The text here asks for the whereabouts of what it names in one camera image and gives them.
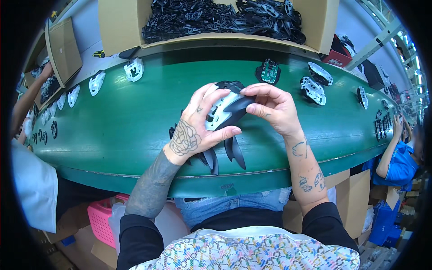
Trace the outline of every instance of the circuit board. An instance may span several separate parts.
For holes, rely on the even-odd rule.
[[[270,59],[264,61],[261,79],[269,84],[274,84],[277,77],[277,64]]]

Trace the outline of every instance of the ripped jeans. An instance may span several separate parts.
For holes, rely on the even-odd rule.
[[[184,222],[191,229],[212,216],[238,207],[282,211],[288,201],[290,192],[291,187],[285,187],[273,191],[235,196],[175,198],[174,202],[177,208],[181,210]]]

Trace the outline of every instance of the arm tattoo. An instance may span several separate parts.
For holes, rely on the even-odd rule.
[[[320,185],[320,187],[319,187],[320,191],[322,191],[326,187],[324,176],[323,176],[321,171],[319,173],[317,173],[317,176],[315,177],[314,185],[315,186]]]
[[[299,177],[300,177],[300,183],[299,183],[300,188],[303,189],[304,192],[310,192],[312,187],[307,184],[308,179],[301,175],[299,175]]]
[[[153,164],[138,179],[126,203],[125,215],[154,219],[162,211],[169,186],[181,166],[172,164],[161,151]]]
[[[176,155],[183,156],[190,151],[196,150],[200,143],[201,137],[197,134],[195,128],[180,119],[168,146]]]
[[[298,144],[296,144],[295,146],[292,147],[292,154],[295,156],[305,156],[305,159],[308,158],[308,146],[309,146],[309,141],[308,139],[306,139],[306,135],[304,136],[305,141],[304,142],[299,142]],[[306,145],[306,153],[302,154],[300,149],[297,149],[297,147]]]

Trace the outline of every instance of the green conveyor belt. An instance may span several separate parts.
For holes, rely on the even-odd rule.
[[[359,78],[317,63],[332,74],[334,84],[324,87],[324,107],[308,103],[299,83],[303,76],[310,76],[308,61],[293,55],[280,61],[282,72],[276,86],[292,94],[300,123],[324,174],[340,172],[383,152],[392,134],[390,131],[387,139],[378,142],[373,122],[378,109],[385,113],[382,99],[390,104],[390,111],[393,101]],[[66,179],[130,193],[136,176],[143,174],[168,142],[169,128],[178,122],[180,110],[196,89],[222,80],[239,80],[245,86],[257,83],[254,72],[261,65],[247,60],[172,64],[155,56],[143,58],[143,63],[144,75],[137,82],[126,80],[123,65],[115,66],[105,71],[96,96],[90,95],[89,79],[84,80],[73,108],[65,104],[44,126],[39,116],[34,133],[41,128],[49,136],[46,145],[33,145],[34,153],[54,165]],[[357,100],[358,86],[366,90],[368,110]],[[58,127],[55,140],[50,130],[53,120]],[[205,177],[210,175],[209,167],[193,159],[192,166],[184,165],[178,172],[171,196],[223,196],[290,185],[282,137],[253,115],[244,116],[238,126],[243,130],[237,141],[246,170],[229,161],[220,143],[215,148],[220,175]]]

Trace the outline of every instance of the yellow tool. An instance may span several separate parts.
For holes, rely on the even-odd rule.
[[[93,54],[93,57],[104,58],[105,57],[104,50],[102,50],[102,51],[95,51],[95,53]]]

